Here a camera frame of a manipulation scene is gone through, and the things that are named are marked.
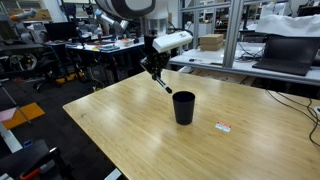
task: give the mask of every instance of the paper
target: paper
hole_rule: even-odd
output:
[[[257,29],[258,24],[250,24],[249,26],[247,26],[248,30],[256,30]]]
[[[0,112],[0,122],[12,119],[17,108],[11,108]]]
[[[289,37],[320,37],[320,15],[292,18],[269,15],[260,18],[256,32]]]

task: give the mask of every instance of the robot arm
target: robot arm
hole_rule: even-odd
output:
[[[31,8],[29,12],[17,14],[17,15],[12,15],[10,16],[10,20],[14,22],[20,22],[22,20],[28,19],[28,18],[34,18],[37,14],[37,10]]]
[[[171,89],[160,79],[161,71],[170,59],[166,51],[190,43],[192,36],[186,31],[167,34],[168,0],[95,1],[105,12],[124,19],[140,18],[147,54],[140,64],[151,74],[153,80],[171,93]]]
[[[121,23],[107,17],[100,9],[97,9],[95,12],[98,21],[106,22],[111,25],[116,32],[117,36],[122,36],[124,30],[128,27],[129,22],[126,20],[122,20]]]

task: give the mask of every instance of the cardboard box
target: cardboard box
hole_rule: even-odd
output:
[[[201,44],[201,51],[218,51],[223,46],[223,41],[218,44]]]
[[[172,13],[168,13],[168,21],[172,23]]]
[[[17,14],[21,14],[24,12],[28,12],[30,9],[10,9],[8,11],[8,15],[12,16],[12,15],[17,15]],[[50,13],[48,11],[48,9],[36,9],[37,10],[37,14],[34,18],[28,18],[25,19],[23,21],[51,21],[51,16]]]
[[[222,34],[207,34],[200,37],[200,44],[219,44],[223,41]]]

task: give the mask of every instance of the window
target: window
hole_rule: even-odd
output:
[[[16,1],[3,1],[2,2],[4,7],[8,10],[8,9],[18,9],[19,6],[16,3]]]
[[[32,2],[32,1],[21,1],[19,2],[20,8],[21,9],[41,9],[41,6],[38,2]]]
[[[3,15],[3,12],[4,12],[4,10],[2,8],[2,4],[0,3],[0,15]]]

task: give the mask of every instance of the black cup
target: black cup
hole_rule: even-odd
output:
[[[178,124],[188,125],[192,122],[195,98],[196,96],[188,91],[179,91],[172,96],[174,113]]]

